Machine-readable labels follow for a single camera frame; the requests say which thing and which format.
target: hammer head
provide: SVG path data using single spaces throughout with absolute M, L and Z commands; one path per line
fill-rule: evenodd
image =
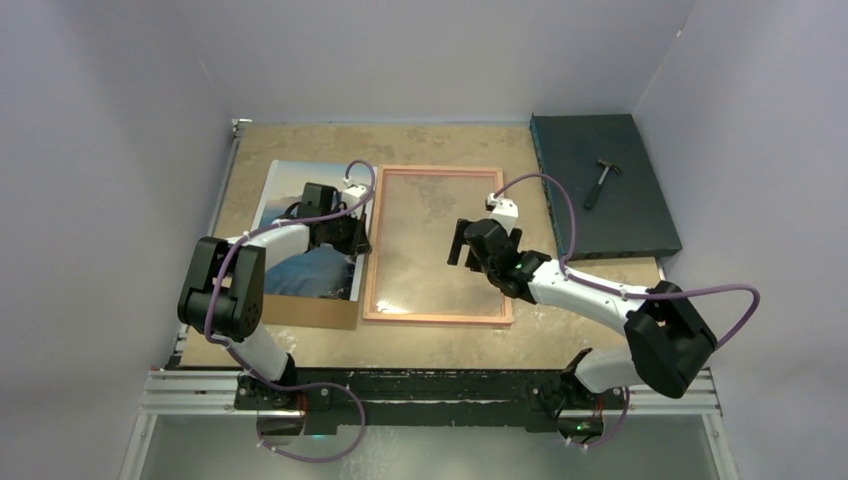
M 600 165 L 600 166 L 601 166 L 601 167 L 603 167 L 603 168 L 609 168 L 609 169 L 610 169 L 610 170 L 612 170 L 613 172 L 615 172 L 615 173 L 617 173 L 617 174 L 621 175 L 621 169 L 620 169 L 620 168 L 618 168 L 618 166 L 616 166 L 616 164 L 614 164 L 614 163 L 612 163 L 612 162 L 607 162 L 606 160 L 603 160 L 603 159 L 600 159 L 600 158 L 599 158 L 599 159 L 598 159 L 598 165 Z

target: white wall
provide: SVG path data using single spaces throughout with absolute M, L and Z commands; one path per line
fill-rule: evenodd
M 176 0 L 226 107 L 526 121 L 635 107 L 693 0 Z
M 636 118 L 688 287 L 757 285 L 714 357 L 742 477 L 848 472 L 848 3 L 702 0 Z M 747 298 L 698 302 L 718 333 Z
M 0 15 L 0 478 L 115 478 L 229 121 L 168 2 Z

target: gray floor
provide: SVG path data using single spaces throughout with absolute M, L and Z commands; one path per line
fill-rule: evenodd
M 159 417 L 144 479 L 715 479 L 698 416 L 631 417 L 618 438 L 587 453 L 556 434 L 518 428 L 369 427 L 348 457 L 323 465 L 256 448 L 255 417 Z M 310 455 L 344 449 L 356 428 L 295 440 Z

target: black mounting bracket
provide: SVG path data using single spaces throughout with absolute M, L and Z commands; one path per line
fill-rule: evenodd
M 574 395 L 561 370 L 444 370 L 298 368 L 300 384 L 345 385 L 365 406 L 369 425 L 523 427 L 528 432 L 560 432 L 575 436 L 573 419 L 558 418 L 565 410 L 593 410 L 597 395 Z M 303 392 L 308 405 L 304 434 L 332 435 L 338 425 L 358 425 L 353 400 L 336 389 Z M 601 394 L 607 408 L 622 408 L 612 391 Z M 252 377 L 239 377 L 237 410 L 295 409 L 293 394 L 281 393 Z

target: glass pane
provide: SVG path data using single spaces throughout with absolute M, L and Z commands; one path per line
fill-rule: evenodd
M 160 416 L 142 478 L 250 479 L 716 479 L 700 416 L 633 416 L 617 438 L 589 452 L 557 434 L 520 428 L 369 427 L 342 460 L 306 464 L 256 448 L 255 417 Z M 288 448 L 311 456 L 344 449 L 355 427 L 295 438 Z
M 375 302 L 381 313 L 503 315 L 503 296 L 480 273 L 447 264 L 456 219 L 479 220 L 493 177 L 386 174 Z

